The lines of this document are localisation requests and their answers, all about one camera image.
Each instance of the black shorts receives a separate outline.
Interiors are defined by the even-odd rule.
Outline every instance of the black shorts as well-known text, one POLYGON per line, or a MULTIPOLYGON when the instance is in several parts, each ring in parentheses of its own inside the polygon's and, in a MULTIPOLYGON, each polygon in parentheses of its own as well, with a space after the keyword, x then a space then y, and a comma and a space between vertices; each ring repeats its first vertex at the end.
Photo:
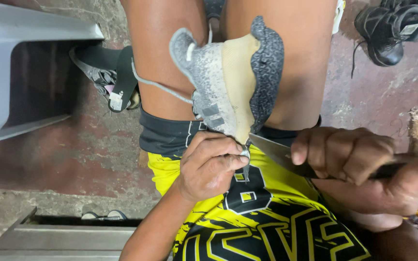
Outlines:
MULTIPOLYGON (((180 159, 198 131, 207 130, 202 121, 174 121, 152 116, 140 107, 140 124, 143 132, 140 135, 140 148, 154 154, 172 159, 180 159)), ((315 127, 321 124, 321 117, 315 127)), ((277 130, 262 127, 256 133, 266 139, 291 146, 298 132, 295 130, 277 130)))

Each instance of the leg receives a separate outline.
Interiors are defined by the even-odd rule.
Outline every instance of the leg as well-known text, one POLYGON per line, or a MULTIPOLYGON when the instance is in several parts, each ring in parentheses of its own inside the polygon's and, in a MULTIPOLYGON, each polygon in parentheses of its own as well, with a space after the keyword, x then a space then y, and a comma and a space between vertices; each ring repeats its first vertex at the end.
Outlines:
POLYGON ((250 32, 255 16, 283 39, 285 63, 267 127, 301 130, 316 125, 321 110, 337 0, 227 0, 221 31, 227 39, 250 32))
MULTIPOLYGON (((169 42, 182 27, 193 33, 199 45, 207 42, 203 1, 121 0, 121 3, 127 15, 138 75, 191 98, 194 87, 173 63, 169 42)), ((191 104, 155 86, 143 83, 139 86, 143 110, 149 114, 169 120, 194 120, 191 104)))

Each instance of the yellow and black jersey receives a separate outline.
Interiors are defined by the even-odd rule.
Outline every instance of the yellow and black jersey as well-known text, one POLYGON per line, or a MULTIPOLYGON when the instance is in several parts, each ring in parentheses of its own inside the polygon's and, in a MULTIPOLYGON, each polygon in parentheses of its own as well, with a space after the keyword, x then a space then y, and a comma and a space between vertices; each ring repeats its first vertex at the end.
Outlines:
MULTIPOLYGON (((302 177, 251 145, 249 175, 235 173, 227 193, 198 202, 179 229, 174 260, 362 260, 368 250, 318 203, 302 177)), ((180 160, 149 153, 163 195, 180 174, 180 160)))

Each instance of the stained floor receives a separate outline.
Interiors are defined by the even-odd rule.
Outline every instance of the stained floor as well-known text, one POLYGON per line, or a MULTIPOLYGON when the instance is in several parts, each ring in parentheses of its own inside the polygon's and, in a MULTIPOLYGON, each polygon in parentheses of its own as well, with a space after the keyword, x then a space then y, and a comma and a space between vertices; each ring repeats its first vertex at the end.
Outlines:
MULTIPOLYGON (((124 10, 118 0, 0 0, 7 4, 70 16, 100 24, 108 48, 130 44, 124 10)), ((323 125, 366 127, 409 146, 408 112, 418 106, 418 43, 404 44, 394 67, 374 65, 352 24, 373 1, 349 0, 334 35, 322 105, 323 125)), ((0 233, 29 205, 42 213, 78 216, 85 211, 120 209, 142 218, 160 195, 151 181, 146 154, 138 147, 138 111, 109 114, 91 84, 79 86, 82 102, 73 117, 0 142, 0 233)))

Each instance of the knife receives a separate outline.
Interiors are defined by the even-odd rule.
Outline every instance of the knife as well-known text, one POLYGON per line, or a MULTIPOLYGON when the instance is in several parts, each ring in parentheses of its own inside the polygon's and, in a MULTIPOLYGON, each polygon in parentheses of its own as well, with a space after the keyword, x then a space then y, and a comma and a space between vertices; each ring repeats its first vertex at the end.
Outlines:
MULTIPOLYGON (((273 142, 266 138, 260 137, 256 134, 249 134, 249 139, 252 144, 259 148, 265 155, 269 156, 275 163, 279 164, 283 168, 293 172, 296 175, 306 178, 319 178, 315 171, 307 163, 302 165, 294 165, 291 161, 291 148, 280 143, 273 142)), ((407 164, 410 159, 414 159, 414 155, 411 157, 409 154, 396 154, 404 155, 404 157, 396 157, 404 160, 393 160, 391 163, 381 166, 375 171, 370 178, 389 178, 398 172, 400 168, 407 164)), ((328 176, 327 179, 335 179, 332 176, 328 176)))

